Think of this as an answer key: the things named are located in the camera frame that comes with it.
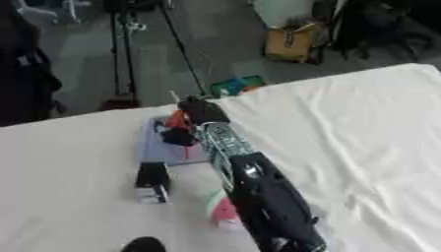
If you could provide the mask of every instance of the box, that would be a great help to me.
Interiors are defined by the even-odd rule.
[[[297,30],[269,30],[265,54],[269,59],[305,63],[308,60],[315,31],[311,26]]]

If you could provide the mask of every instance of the black object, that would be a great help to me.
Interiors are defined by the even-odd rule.
[[[196,139],[190,134],[188,129],[172,128],[160,133],[162,140],[171,145],[192,147],[196,144]]]
[[[360,57],[370,57],[369,48],[396,44],[413,61],[419,59],[419,50],[432,47],[432,38],[416,31],[405,31],[404,18],[409,13],[404,5],[394,4],[393,0],[349,0],[338,14],[342,21],[334,47],[347,58],[347,52],[358,50]]]
[[[135,74],[133,70],[133,62],[132,62],[132,54],[131,54],[131,45],[129,33],[127,30],[127,19],[128,15],[131,15],[133,18],[136,18],[136,13],[140,11],[153,11],[156,7],[159,7],[162,15],[165,18],[168,28],[176,42],[178,49],[180,50],[190,72],[193,76],[195,83],[200,91],[200,95],[206,95],[204,88],[202,87],[201,81],[195,73],[194,67],[191,64],[191,61],[187,55],[186,48],[181,41],[171,18],[168,16],[167,11],[165,10],[165,4],[162,0],[105,0],[104,1],[104,9],[110,14],[110,26],[112,33],[112,54],[113,54],[113,64],[114,64],[114,79],[115,79],[115,96],[119,97],[117,100],[107,101],[104,106],[127,106],[131,105],[139,106],[139,102],[137,99],[137,85],[135,81]],[[117,36],[116,36],[116,24],[119,23],[124,38],[124,48],[127,57],[127,66],[129,70],[129,78],[130,83],[129,94],[131,99],[121,98],[122,96],[127,96],[127,94],[122,94],[120,91],[119,85],[119,74],[118,74],[118,45],[117,45]]]
[[[38,48],[39,29],[20,15],[12,1],[0,1],[0,126],[50,118],[61,83],[49,58]]]
[[[112,39],[111,52],[113,55],[113,75],[114,75],[113,77],[115,82],[115,91],[114,91],[115,98],[111,100],[107,100],[101,106],[101,110],[139,107],[140,103],[138,101],[137,84],[136,84],[135,70],[133,67],[133,59],[132,59],[132,46],[130,45],[130,37],[127,29],[127,18],[129,15],[128,1],[116,1],[115,6],[113,6],[112,4],[109,5],[111,6],[111,8],[110,7],[107,8],[109,8],[108,11],[110,11],[109,17],[110,17],[111,39]],[[126,54],[126,60],[127,60],[127,69],[129,74],[129,84],[127,85],[129,89],[128,94],[121,92],[120,89],[119,64],[118,64],[118,58],[119,58],[118,38],[116,35],[117,23],[120,25],[123,32],[123,43]]]
[[[104,0],[104,11],[107,13],[152,11],[160,0]]]
[[[170,176],[163,162],[143,162],[135,183],[141,198],[155,199],[159,203],[167,202],[170,190]]]
[[[203,99],[190,96],[186,100],[179,102],[178,107],[187,114],[190,121],[195,125],[201,125],[206,122],[229,123],[225,112],[217,104]]]
[[[121,252],[165,252],[163,244],[154,237],[139,237],[127,244]]]
[[[262,154],[229,159],[234,187],[228,196],[261,252],[326,250],[326,243],[315,230],[317,218],[284,175]],[[259,167],[250,176],[247,167]],[[274,237],[284,239],[281,248]]]

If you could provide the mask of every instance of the white tablecloth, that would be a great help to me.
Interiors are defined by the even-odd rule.
[[[441,250],[441,76],[402,65],[219,101],[233,127],[301,191],[330,251]],[[257,251],[213,227],[208,164],[172,169],[169,205],[138,203],[142,125],[174,105],[0,129],[0,251],[117,252],[138,236],[171,252]]]

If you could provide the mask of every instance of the gray floor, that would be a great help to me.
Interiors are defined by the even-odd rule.
[[[108,17],[96,9],[81,15],[88,20],[81,25],[48,26],[39,21],[44,30],[41,46],[53,59],[54,73],[64,84],[56,96],[68,105],[69,114],[97,111],[113,92]],[[268,61],[261,57],[265,27],[246,0],[175,0],[170,15],[206,84],[251,75],[278,84],[407,62],[394,48],[376,49],[368,61],[355,56],[345,61],[340,53],[327,51],[320,66]],[[142,14],[140,19],[149,25],[133,39],[143,106],[173,102],[171,90],[181,96],[196,95],[193,79],[163,17],[156,11]],[[410,27],[431,33],[416,24]],[[441,43],[438,35],[434,36],[436,46],[423,55],[421,63],[441,67]]]

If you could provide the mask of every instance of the orange object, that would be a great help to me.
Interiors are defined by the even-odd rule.
[[[167,128],[184,128],[188,129],[188,125],[185,123],[185,113],[182,110],[176,110],[166,120],[165,127]]]

